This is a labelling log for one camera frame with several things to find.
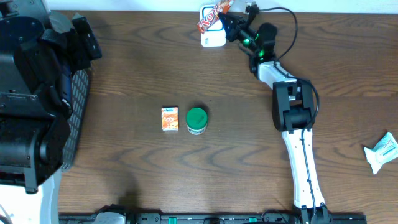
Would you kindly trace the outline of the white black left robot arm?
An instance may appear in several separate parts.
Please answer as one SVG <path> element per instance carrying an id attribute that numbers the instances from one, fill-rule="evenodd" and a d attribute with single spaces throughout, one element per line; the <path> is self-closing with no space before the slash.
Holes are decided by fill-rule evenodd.
<path id="1" fill-rule="evenodd" d="M 58 223 L 102 56 L 88 19 L 43 0 L 1 1 L 1 222 Z"/>

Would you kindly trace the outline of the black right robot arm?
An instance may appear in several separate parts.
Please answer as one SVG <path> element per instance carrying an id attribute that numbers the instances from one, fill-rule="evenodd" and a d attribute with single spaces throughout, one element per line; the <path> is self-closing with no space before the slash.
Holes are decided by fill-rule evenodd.
<path id="1" fill-rule="evenodd" d="M 319 95 L 310 80 L 297 78 L 282 68 L 274 47 L 277 28 L 263 23 L 250 28 L 255 18 L 244 19 L 230 13 L 219 19 L 230 42 L 239 41 L 249 55 L 250 71 L 272 89 L 272 120 L 286 145 L 294 185 L 296 215 L 289 223 L 331 223 L 319 187 L 312 150 L 312 128 L 319 110 Z"/>

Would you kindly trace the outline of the teal wipes packet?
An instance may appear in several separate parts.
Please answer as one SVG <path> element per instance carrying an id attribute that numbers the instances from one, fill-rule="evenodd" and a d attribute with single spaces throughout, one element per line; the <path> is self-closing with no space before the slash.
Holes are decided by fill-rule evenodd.
<path id="1" fill-rule="evenodd" d="M 364 147 L 364 153 L 373 174 L 376 175 L 385 163 L 397 158 L 397 142 L 387 132 L 372 149 Z"/>

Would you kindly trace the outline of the orange candy bar wrapper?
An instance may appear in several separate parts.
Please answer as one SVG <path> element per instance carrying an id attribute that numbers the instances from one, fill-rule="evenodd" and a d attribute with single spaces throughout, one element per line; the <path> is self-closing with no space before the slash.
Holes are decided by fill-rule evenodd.
<path id="1" fill-rule="evenodd" d="M 213 24 L 218 20 L 218 14 L 227 13 L 235 0 L 220 0 L 217 4 L 211 7 L 207 14 L 203 14 L 202 18 L 197 24 L 197 29 L 204 34 Z"/>

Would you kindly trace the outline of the small orange snack box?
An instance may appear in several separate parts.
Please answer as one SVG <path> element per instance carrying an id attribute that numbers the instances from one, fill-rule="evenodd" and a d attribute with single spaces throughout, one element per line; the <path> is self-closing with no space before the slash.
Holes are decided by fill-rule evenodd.
<path id="1" fill-rule="evenodd" d="M 178 131 L 178 107 L 166 107 L 161 109 L 163 131 Z"/>

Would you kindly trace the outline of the green lid jar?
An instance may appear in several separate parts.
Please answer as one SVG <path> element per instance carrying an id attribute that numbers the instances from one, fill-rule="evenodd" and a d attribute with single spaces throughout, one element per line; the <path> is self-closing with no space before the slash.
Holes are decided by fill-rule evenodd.
<path id="1" fill-rule="evenodd" d="M 203 134 L 208 125 L 207 112 L 199 107 L 190 109 L 186 115 L 188 132 L 193 135 Z"/>

